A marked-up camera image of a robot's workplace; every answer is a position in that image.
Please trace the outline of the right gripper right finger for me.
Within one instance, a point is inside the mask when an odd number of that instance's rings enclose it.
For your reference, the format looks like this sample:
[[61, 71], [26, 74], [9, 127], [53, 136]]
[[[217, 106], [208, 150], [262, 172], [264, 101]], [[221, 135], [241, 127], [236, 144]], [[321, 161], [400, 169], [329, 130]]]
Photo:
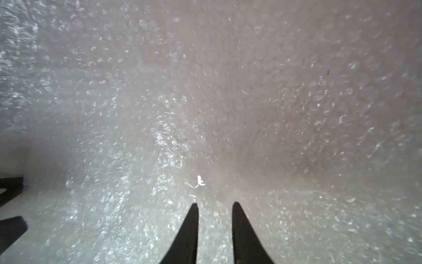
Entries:
[[232, 239], [235, 264], [273, 264], [239, 202], [232, 209]]

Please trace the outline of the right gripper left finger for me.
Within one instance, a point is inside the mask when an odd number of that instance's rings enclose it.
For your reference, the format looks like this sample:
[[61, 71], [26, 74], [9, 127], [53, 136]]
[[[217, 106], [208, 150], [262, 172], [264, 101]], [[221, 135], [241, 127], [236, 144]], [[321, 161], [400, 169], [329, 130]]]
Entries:
[[198, 249], [198, 205], [193, 203], [161, 264], [195, 264]]

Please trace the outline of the bubble wrap sheet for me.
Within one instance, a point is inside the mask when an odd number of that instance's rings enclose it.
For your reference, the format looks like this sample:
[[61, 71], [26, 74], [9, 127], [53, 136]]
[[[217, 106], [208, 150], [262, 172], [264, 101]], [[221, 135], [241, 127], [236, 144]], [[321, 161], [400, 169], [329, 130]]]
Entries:
[[3, 264], [422, 261], [421, 1], [2, 1]]

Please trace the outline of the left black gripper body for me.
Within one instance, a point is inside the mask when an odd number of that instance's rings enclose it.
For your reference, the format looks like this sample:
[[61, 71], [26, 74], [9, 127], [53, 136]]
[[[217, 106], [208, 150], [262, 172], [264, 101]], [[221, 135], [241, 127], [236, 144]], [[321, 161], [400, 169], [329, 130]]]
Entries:
[[23, 191], [23, 175], [1, 174], [1, 255], [28, 230], [25, 218], [13, 208]]

